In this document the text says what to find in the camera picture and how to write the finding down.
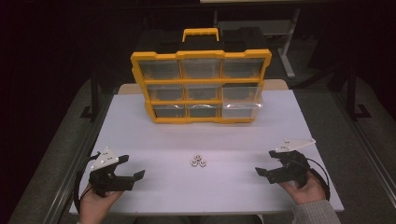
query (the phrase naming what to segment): white desk base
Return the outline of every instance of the white desk base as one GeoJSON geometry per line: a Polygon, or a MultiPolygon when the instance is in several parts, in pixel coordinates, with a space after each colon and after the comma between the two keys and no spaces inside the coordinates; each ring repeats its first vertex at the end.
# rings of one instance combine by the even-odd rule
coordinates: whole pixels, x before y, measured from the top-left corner
{"type": "MultiPolygon", "coordinates": [[[[248,124],[154,124],[141,94],[114,96],[93,153],[109,146],[130,155],[116,175],[146,170],[132,191],[125,191],[110,213],[129,216],[265,214],[289,211],[294,202],[277,184],[258,176],[255,167],[275,169],[271,159],[284,137],[311,138],[292,91],[264,91],[264,107],[248,124]],[[190,162],[200,154],[206,167],[190,162]]],[[[300,150],[323,165],[315,145],[300,150]]],[[[311,164],[320,174],[322,172],[311,164]]],[[[88,182],[87,171],[80,192],[88,182]]],[[[331,204],[344,210],[331,183],[331,204]]],[[[70,212],[76,214],[72,205],[70,212]]]]}

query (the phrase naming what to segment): sweater cuff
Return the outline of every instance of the sweater cuff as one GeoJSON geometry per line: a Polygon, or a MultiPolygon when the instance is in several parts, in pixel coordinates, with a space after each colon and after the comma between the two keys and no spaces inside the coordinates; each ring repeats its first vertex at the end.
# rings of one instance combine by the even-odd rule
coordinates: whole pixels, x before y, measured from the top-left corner
{"type": "Polygon", "coordinates": [[[326,223],[339,224],[340,220],[335,214],[332,205],[327,200],[314,203],[298,204],[293,208],[293,223],[326,223]]]}

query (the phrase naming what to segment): yellow handle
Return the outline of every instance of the yellow handle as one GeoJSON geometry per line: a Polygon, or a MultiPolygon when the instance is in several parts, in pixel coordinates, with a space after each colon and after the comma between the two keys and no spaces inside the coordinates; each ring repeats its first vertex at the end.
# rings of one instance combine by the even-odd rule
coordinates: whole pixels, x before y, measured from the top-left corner
{"type": "Polygon", "coordinates": [[[185,29],[182,42],[186,40],[187,35],[215,35],[216,39],[219,41],[218,28],[185,29]]]}

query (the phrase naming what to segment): toolbox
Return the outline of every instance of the toolbox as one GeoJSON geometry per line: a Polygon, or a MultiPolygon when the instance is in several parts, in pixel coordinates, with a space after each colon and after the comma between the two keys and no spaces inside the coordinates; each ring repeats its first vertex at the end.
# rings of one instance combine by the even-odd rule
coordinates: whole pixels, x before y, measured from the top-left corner
{"type": "Polygon", "coordinates": [[[271,51],[259,28],[146,30],[131,56],[154,123],[252,122],[271,51]]]}

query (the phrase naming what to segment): small metal part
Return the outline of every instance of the small metal part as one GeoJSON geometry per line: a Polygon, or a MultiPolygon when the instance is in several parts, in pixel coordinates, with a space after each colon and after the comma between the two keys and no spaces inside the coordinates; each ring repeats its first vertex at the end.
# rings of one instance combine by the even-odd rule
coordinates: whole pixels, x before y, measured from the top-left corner
{"type": "Polygon", "coordinates": [[[197,166],[198,165],[198,160],[192,160],[191,161],[192,166],[197,166]]]}
{"type": "Polygon", "coordinates": [[[204,160],[199,161],[199,165],[202,167],[206,166],[206,161],[204,160]]]}
{"type": "Polygon", "coordinates": [[[197,161],[200,161],[202,159],[202,156],[201,155],[195,155],[194,159],[197,160],[197,161]]]}

